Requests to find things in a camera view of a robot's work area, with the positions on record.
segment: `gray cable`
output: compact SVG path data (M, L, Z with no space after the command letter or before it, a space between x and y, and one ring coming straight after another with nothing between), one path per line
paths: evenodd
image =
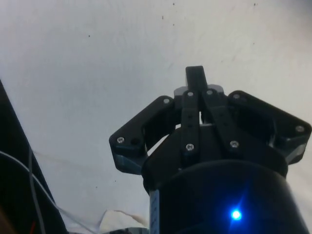
M30 170L21 162L19 161L18 159L14 158L13 156L3 152L3 151L0 151L0 154L3 155L3 156L6 156L8 158L10 158L11 160L17 162L20 166L22 166L22 168L24 168L26 171L30 172ZM72 215L71 213L69 213L68 211L66 210L63 210L61 207L57 206L57 204L53 201L53 199L50 197L50 195L48 194L48 192L46 191L46 189L44 188L44 186L40 183L40 181L38 180L38 178L32 174L32 178L35 180L35 182L39 185L39 187L42 189L42 191L45 193L45 195L47 196L47 198L49 199L49 201L51 202L51 204L60 212L62 213L63 215L65 215L66 217L70 218L72 221L74 221L76 224L79 224L81 227L83 227L85 230L89 231L90 233L92 234L98 234L94 231L92 231L90 228L88 228L87 226L85 226L84 224L82 224L81 222L79 222L74 215Z
M28 168L29 168L30 189L31 189L31 194L33 196L33 200L34 200L41 233L46 234L45 228L44 228L44 222L43 222L43 218L42 218L42 214L41 214L41 209L40 209L40 206L38 204L37 194L36 194L35 185L34 185L32 161L33 161L33 151L31 150L31 147L29 145Z

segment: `blue led light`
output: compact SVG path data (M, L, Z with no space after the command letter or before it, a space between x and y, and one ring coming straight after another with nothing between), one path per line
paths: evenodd
M231 216L234 220L240 220L242 218L242 214L238 210L233 211Z

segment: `screw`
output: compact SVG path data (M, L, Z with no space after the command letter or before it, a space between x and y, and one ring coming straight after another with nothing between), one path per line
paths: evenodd
M194 145L193 145L193 144L187 144L187 145L185 146L185 149L186 149L187 151L192 151L192 150L194 149Z
M119 144L123 143L124 141L125 141L125 138L123 138L122 136L117 138L117 142Z
M302 126L297 126L297 127L296 127L296 131L299 132L299 133L302 133L302 132L304 132L304 127L302 127Z
M231 146L232 148L238 148L238 147L239 147L239 143L238 143L236 140L232 140L232 141L230 142L230 146Z

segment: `black cylinder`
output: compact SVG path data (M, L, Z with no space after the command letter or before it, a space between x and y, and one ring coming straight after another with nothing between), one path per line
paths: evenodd
M151 191L151 234L308 234L284 177L238 160L200 163Z

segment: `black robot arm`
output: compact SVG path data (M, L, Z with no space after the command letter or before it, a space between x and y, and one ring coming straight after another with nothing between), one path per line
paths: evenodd
M222 87L207 84L202 66L187 67L186 77L174 99L157 98L109 139L116 168L142 175L148 193L200 164L249 163L285 178L288 165L300 161L308 123L242 91L226 96Z

